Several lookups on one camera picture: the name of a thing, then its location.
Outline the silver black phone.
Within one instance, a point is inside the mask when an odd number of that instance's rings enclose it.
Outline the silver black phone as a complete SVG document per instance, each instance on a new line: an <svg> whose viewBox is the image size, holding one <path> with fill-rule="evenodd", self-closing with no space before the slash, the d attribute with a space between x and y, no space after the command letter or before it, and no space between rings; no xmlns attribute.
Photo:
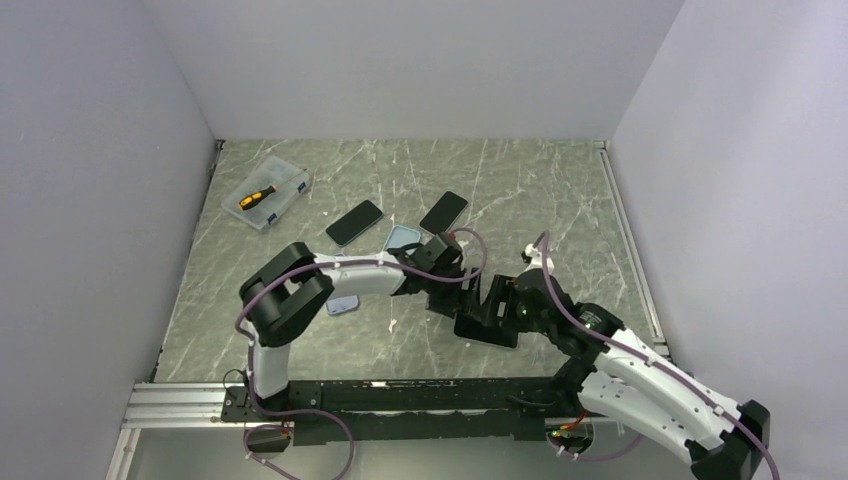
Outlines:
<svg viewBox="0 0 848 480"><path fill-rule="evenodd" d="M502 326L485 325L472 316L457 313L453 332L466 340L514 349L518 345L519 334Z"/></svg>

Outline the light blue phone case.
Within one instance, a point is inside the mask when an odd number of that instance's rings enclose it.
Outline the light blue phone case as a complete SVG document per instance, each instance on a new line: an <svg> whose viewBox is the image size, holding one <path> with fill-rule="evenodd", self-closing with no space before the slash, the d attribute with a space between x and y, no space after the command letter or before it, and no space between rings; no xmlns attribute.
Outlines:
<svg viewBox="0 0 848 480"><path fill-rule="evenodd" d="M401 248L405 245L418 243L421 240L422 234L416 230L403 225L395 225L390 230L386 238L383 251L390 249Z"/></svg>

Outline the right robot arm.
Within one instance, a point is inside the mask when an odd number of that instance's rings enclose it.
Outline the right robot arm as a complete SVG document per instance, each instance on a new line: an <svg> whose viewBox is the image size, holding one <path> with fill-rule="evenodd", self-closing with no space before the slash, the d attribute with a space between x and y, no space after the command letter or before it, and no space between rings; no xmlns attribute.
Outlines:
<svg viewBox="0 0 848 480"><path fill-rule="evenodd" d="M665 447L697 479L751 479L761 464L780 476L768 449L769 410L703 385L594 303L575 302L540 269L497 275L483 322L515 345L538 333L567 356L551 380L557 411L614 419Z"/></svg>

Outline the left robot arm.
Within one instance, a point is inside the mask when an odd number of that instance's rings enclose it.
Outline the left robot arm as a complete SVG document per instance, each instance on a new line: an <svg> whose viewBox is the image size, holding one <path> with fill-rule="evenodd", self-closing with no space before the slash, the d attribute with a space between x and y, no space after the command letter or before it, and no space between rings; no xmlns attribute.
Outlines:
<svg viewBox="0 0 848 480"><path fill-rule="evenodd" d="M248 407L264 420L288 406L292 343L331 299L347 296L451 294L482 273L463 266L451 233L365 256L331 256L295 242L239 290L243 307L234 328L248 342Z"/></svg>

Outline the clear plastic organizer box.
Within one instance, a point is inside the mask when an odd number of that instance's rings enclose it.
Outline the clear plastic organizer box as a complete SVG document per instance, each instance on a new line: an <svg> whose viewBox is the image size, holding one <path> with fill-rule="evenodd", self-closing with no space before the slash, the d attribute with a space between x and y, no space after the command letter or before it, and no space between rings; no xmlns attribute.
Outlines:
<svg viewBox="0 0 848 480"><path fill-rule="evenodd" d="M304 195L311 185L308 170L271 155L221 202L221 208L264 232Z"/></svg>

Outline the yellow black screwdriver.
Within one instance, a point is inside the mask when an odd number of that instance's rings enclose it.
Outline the yellow black screwdriver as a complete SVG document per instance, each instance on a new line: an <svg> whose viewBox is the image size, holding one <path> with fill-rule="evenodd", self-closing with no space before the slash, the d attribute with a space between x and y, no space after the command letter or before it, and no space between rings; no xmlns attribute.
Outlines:
<svg viewBox="0 0 848 480"><path fill-rule="evenodd" d="M251 209L255 208L257 205L259 205L262 201L267 199L270 195L272 195L276 192L277 192L276 186L275 185L269 185L268 187L266 187L262 190L252 192L252 193L246 195L245 197L243 197L238 202L238 207L242 211L251 210Z"/></svg>

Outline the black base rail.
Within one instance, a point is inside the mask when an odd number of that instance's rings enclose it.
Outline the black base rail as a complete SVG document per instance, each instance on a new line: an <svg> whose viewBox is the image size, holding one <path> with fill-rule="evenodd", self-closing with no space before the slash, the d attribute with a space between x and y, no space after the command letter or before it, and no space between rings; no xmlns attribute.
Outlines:
<svg viewBox="0 0 848 480"><path fill-rule="evenodd" d="M225 389L225 424L284 421L296 446L329 442L508 437L541 441L583 409L546 377L294 380L282 401L257 411L242 385Z"/></svg>

